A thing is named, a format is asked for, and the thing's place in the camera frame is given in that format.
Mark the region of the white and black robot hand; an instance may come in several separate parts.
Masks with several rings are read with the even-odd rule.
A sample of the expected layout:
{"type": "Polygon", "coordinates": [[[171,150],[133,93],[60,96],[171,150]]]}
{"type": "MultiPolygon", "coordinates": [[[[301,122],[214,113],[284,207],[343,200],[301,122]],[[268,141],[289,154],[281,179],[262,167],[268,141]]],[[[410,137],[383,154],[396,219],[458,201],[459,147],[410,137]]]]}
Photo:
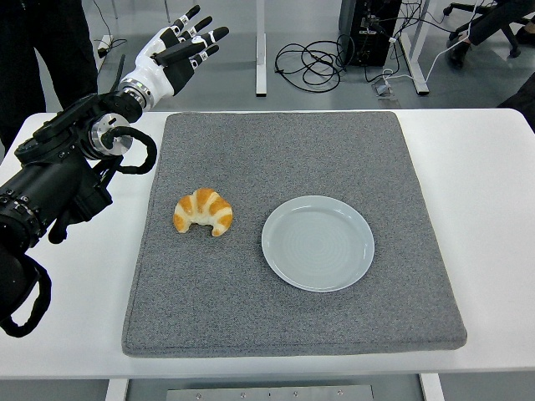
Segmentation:
{"type": "Polygon", "coordinates": [[[193,24],[198,5],[162,28],[140,51],[135,69],[120,81],[119,91],[133,96],[144,110],[153,109],[162,99],[184,89],[196,69],[219,50],[217,42],[229,28],[208,31],[208,16],[193,24]]]}

